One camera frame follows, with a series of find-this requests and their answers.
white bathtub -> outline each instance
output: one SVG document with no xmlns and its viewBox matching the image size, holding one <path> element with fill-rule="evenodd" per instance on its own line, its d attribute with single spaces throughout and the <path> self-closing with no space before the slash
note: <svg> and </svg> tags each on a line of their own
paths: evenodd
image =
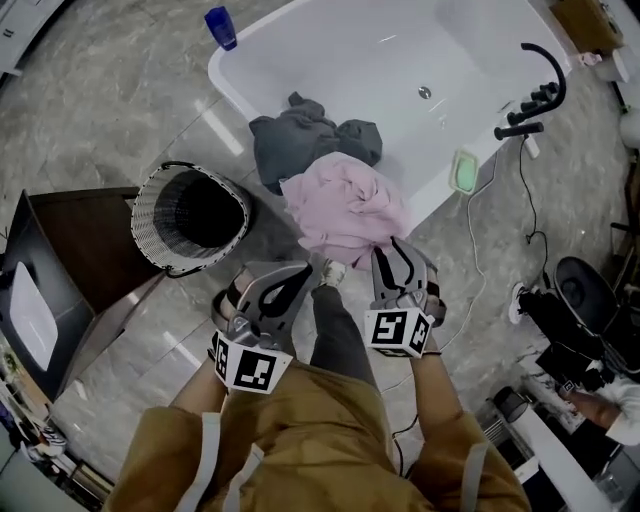
<svg viewBox="0 0 640 512">
<path fill-rule="evenodd" d="M 527 0 L 295 0 L 238 40 L 209 62 L 231 104 L 247 121 L 277 116 L 298 91 L 338 124 L 374 121 L 384 143 L 375 168 L 408 199 L 413 226 L 453 193 L 456 149 L 484 163 L 501 145 L 493 129 L 555 79 L 520 43 L 543 46 L 570 69 Z M 418 94 L 422 86 L 430 99 Z"/>
</svg>

bathtub drain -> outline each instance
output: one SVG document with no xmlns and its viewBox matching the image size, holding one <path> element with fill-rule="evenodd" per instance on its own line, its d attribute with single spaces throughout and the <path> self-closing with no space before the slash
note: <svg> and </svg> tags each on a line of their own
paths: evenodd
<svg viewBox="0 0 640 512">
<path fill-rule="evenodd" d="M 422 87 L 418 88 L 418 94 L 423 100 L 428 100 L 429 98 L 431 98 L 431 89 L 423 85 Z"/>
</svg>

power cord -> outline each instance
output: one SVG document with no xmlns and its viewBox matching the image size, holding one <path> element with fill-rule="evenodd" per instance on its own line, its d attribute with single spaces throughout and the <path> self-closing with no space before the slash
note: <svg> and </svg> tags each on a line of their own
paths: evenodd
<svg viewBox="0 0 640 512">
<path fill-rule="evenodd" d="M 482 295 L 482 292 L 484 292 L 484 289 L 487 287 L 487 276 L 485 276 L 484 272 L 480 269 L 480 266 L 478 265 L 478 246 L 476 245 L 476 237 L 474 236 L 473 228 L 471 227 L 471 202 L 480 194 L 482 194 L 485 190 L 487 190 L 495 181 L 496 168 L 498 167 L 499 155 L 500 155 L 500 150 L 496 151 L 496 156 L 493 160 L 493 171 L 491 173 L 491 179 L 487 183 L 485 183 L 480 188 L 480 190 L 478 190 L 477 192 L 474 192 L 473 195 L 469 198 L 469 201 L 467 201 L 467 223 L 469 224 L 469 235 L 471 236 L 471 242 L 473 243 L 473 260 L 476 264 L 476 271 L 478 272 L 478 274 L 482 276 L 482 287 L 480 288 L 480 291 L 478 292 L 478 294 L 473 299 L 471 299 L 471 303 L 469 304 L 469 310 L 467 311 L 467 316 L 462 322 L 460 329 L 458 329 L 458 332 L 456 332 L 449 341 L 447 341 L 444 345 L 442 345 L 442 347 L 440 348 L 440 352 L 443 352 L 444 349 L 446 349 L 453 340 L 455 340 L 458 336 L 460 336 L 460 333 L 462 333 L 462 331 L 467 325 L 467 322 L 469 321 L 469 318 L 471 317 L 471 311 L 473 311 L 473 305 L 476 303 L 480 295 Z"/>
<path fill-rule="evenodd" d="M 525 141 L 527 140 L 527 136 L 525 136 L 522 139 L 522 143 L 520 144 L 520 156 L 519 156 L 519 169 L 520 169 L 520 178 L 522 179 L 522 183 L 524 185 L 524 188 L 527 191 L 527 196 L 529 197 L 529 204 L 531 205 L 531 210 L 533 210 L 533 229 L 531 230 L 531 233 L 529 233 L 528 235 L 525 235 L 525 240 L 527 241 L 528 245 L 531 245 L 531 240 L 533 240 L 533 237 L 536 235 L 540 235 L 542 237 L 542 239 L 544 240 L 544 262 L 542 264 L 542 279 L 544 280 L 544 284 L 547 288 L 551 288 L 551 282 L 549 280 L 549 275 L 547 274 L 547 263 L 549 261 L 549 245 L 547 242 L 547 235 L 544 231 L 541 231 L 538 229 L 538 212 L 536 211 L 535 206 L 533 205 L 533 198 L 531 196 L 531 190 L 529 189 L 529 185 L 527 185 L 527 181 L 524 179 L 524 173 L 522 171 L 522 153 L 524 152 L 524 144 Z M 460 333 L 464 330 L 465 326 L 467 325 L 467 322 L 469 321 L 469 317 L 471 316 L 471 311 L 473 310 L 473 305 L 476 303 L 476 301 L 478 300 L 478 298 L 480 297 L 480 295 L 482 295 L 482 292 L 484 292 L 484 289 L 487 286 L 487 277 L 485 276 L 484 272 L 480 269 L 480 266 L 478 265 L 478 247 L 476 245 L 476 239 L 475 236 L 473 234 L 473 228 L 471 226 L 471 202 L 478 197 L 480 194 L 482 194 L 485 190 L 487 190 L 489 188 L 489 186 L 494 182 L 495 178 L 496 178 L 496 168 L 498 166 L 498 155 L 500 153 L 500 150 L 498 150 L 496 152 L 496 156 L 495 159 L 493 161 L 493 172 L 491 174 L 491 179 L 482 186 L 482 188 L 480 188 L 477 192 L 474 192 L 474 194 L 469 198 L 469 201 L 467 202 L 467 222 L 469 224 L 469 235 L 471 236 L 471 242 L 473 243 L 473 257 L 474 257 L 474 261 L 475 261 L 475 265 L 476 265 L 476 270 L 478 271 L 478 274 L 480 274 L 482 276 L 482 287 L 480 288 L 480 291 L 478 292 L 478 294 L 471 300 L 471 304 L 469 304 L 469 310 L 467 312 L 467 316 L 465 317 L 464 321 L 462 322 L 462 325 L 460 326 L 460 329 L 458 329 L 458 332 L 456 332 L 453 337 L 447 341 L 442 348 L 440 348 L 440 352 L 443 352 L 450 344 L 453 340 L 455 340 Z M 405 377 L 402 381 L 400 381 L 398 384 L 396 384 L 395 386 L 391 386 L 390 388 L 387 388 L 383 391 L 389 391 L 391 389 L 394 389 L 398 386 L 401 386 L 402 384 L 404 384 L 409 377 L 411 377 L 411 374 L 409 374 L 407 377 Z M 416 413 L 415 418 L 413 419 L 413 421 L 411 422 L 411 425 L 409 425 L 407 428 L 404 428 L 402 430 L 398 430 L 396 432 L 394 432 L 393 434 L 391 434 L 391 438 L 393 439 L 393 442 L 396 445 L 396 448 L 398 449 L 398 455 L 400 456 L 400 472 L 399 475 L 400 476 L 406 476 L 403 475 L 403 470 L 404 470 L 404 455 L 402 453 L 402 449 L 400 448 L 400 443 L 398 443 L 398 440 L 396 439 L 396 437 L 400 434 L 403 434 L 404 432 L 407 432 L 409 430 L 411 430 L 415 424 L 418 422 L 418 414 Z"/>
<path fill-rule="evenodd" d="M 531 209 L 533 210 L 533 229 L 531 233 L 525 235 L 525 240 L 527 241 L 527 245 L 531 245 L 531 240 L 536 235 L 540 235 L 544 240 L 544 262 L 542 263 L 542 280 L 544 281 L 545 286 L 549 289 L 551 288 L 551 281 L 549 279 L 549 275 L 547 274 L 547 262 L 549 261 L 549 244 L 547 242 L 547 235 L 544 231 L 540 231 L 538 229 L 538 212 L 536 212 L 535 206 L 533 206 L 533 199 L 531 198 L 531 190 L 529 190 L 529 185 L 527 185 L 527 181 L 524 179 L 524 174 L 522 172 L 522 153 L 524 151 L 524 144 L 527 140 L 528 136 L 525 136 L 522 139 L 522 143 L 520 144 L 520 178 L 522 178 L 522 183 L 524 188 L 527 190 L 527 195 L 529 196 L 529 204 L 531 205 Z"/>
<path fill-rule="evenodd" d="M 469 225 L 469 235 L 471 236 L 471 242 L 473 243 L 473 259 L 476 265 L 476 270 L 478 271 L 478 274 L 480 274 L 482 276 L 482 287 L 480 288 L 480 291 L 478 292 L 478 294 L 471 300 L 471 304 L 469 304 L 469 310 L 467 311 L 467 316 L 465 317 L 464 321 L 462 322 L 462 325 L 460 326 L 460 329 L 458 329 L 458 332 L 456 332 L 453 337 L 447 341 L 442 348 L 440 348 L 440 352 L 443 352 L 450 344 L 453 340 L 455 340 L 460 333 L 463 331 L 463 329 L 465 328 L 465 326 L 467 325 L 467 322 L 469 321 L 469 317 L 471 316 L 471 311 L 473 310 L 473 305 L 476 303 L 476 301 L 478 300 L 478 297 L 480 297 L 480 295 L 482 295 L 482 292 L 484 292 L 484 289 L 487 286 L 487 277 L 485 276 L 484 272 L 480 269 L 480 266 L 478 264 L 478 246 L 476 245 L 476 238 L 473 234 L 473 228 L 471 227 L 471 202 L 478 197 L 480 194 L 482 194 L 485 190 L 487 190 L 495 181 L 496 179 L 496 168 L 498 167 L 498 156 L 500 154 L 500 150 L 496 151 L 496 156 L 493 160 L 493 170 L 491 172 L 491 179 L 485 183 L 478 191 L 474 192 L 472 194 L 472 196 L 469 198 L 469 201 L 467 201 L 467 223 Z M 409 378 L 411 377 L 411 374 L 409 374 L 407 377 L 405 377 L 404 379 L 402 379 L 402 381 L 400 381 L 398 384 L 396 384 L 395 386 L 391 386 L 390 388 L 387 388 L 383 391 L 383 393 L 385 393 L 386 391 L 390 391 L 394 388 L 397 388 L 398 386 L 401 386 L 402 384 L 404 384 Z M 396 432 L 393 432 L 391 434 L 391 439 L 393 440 L 394 444 L 396 445 L 396 448 L 398 449 L 398 455 L 400 457 L 400 471 L 399 471 L 399 475 L 400 476 L 407 476 L 410 473 L 410 470 L 407 471 L 407 475 L 403 475 L 404 472 L 404 454 L 402 453 L 402 448 L 400 448 L 400 443 L 398 443 L 398 440 L 396 439 L 397 436 L 399 436 L 400 434 L 403 434 L 405 432 L 408 432 L 409 430 L 411 430 L 416 423 L 418 422 L 418 414 L 416 413 L 415 418 L 413 418 L 413 421 L 411 422 L 411 425 L 409 425 L 407 428 L 404 428 L 402 430 L 398 430 Z"/>
<path fill-rule="evenodd" d="M 0 468 L 0 475 L 2 475 L 2 473 L 4 473 L 4 470 L 7 469 L 7 466 L 9 465 L 9 463 L 11 462 L 11 459 L 13 459 L 13 456 L 18 453 L 19 448 L 14 448 L 13 451 L 11 452 L 11 455 L 9 455 L 9 457 L 7 458 L 7 460 L 4 462 L 4 464 L 2 465 L 2 467 Z"/>
<path fill-rule="evenodd" d="M 411 425 L 409 425 L 407 428 L 403 428 L 402 430 L 397 430 L 393 434 L 391 434 L 391 439 L 393 439 L 393 442 L 395 443 L 396 448 L 398 449 L 398 455 L 400 456 L 400 471 L 398 471 L 398 475 L 400 475 L 400 476 L 405 476 L 405 475 L 403 475 L 403 473 L 404 473 L 404 455 L 402 454 L 402 448 L 400 448 L 400 443 L 398 443 L 398 440 L 396 439 L 396 436 L 399 436 L 400 434 L 404 434 L 405 432 L 408 432 L 413 427 L 415 427 L 416 423 L 418 423 L 418 414 L 417 413 L 416 413 L 416 417 L 413 418 L 413 421 L 411 422 Z"/>
</svg>

wicker basket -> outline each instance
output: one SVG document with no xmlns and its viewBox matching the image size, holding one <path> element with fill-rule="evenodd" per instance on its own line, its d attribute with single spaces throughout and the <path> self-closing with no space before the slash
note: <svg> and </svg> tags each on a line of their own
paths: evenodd
<svg viewBox="0 0 640 512">
<path fill-rule="evenodd" d="M 165 162 L 144 182 L 131 233 L 154 265 L 185 275 L 217 263 L 249 228 L 251 200 L 233 182 L 185 162 Z"/>
</svg>

green soap dish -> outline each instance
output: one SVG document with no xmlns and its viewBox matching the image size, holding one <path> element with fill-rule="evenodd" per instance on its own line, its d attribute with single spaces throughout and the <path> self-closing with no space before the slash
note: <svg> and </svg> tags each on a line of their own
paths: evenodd
<svg viewBox="0 0 640 512">
<path fill-rule="evenodd" d="M 456 151 L 449 176 L 449 186 L 453 190 L 471 195 L 478 179 L 478 159 L 463 149 Z"/>
</svg>

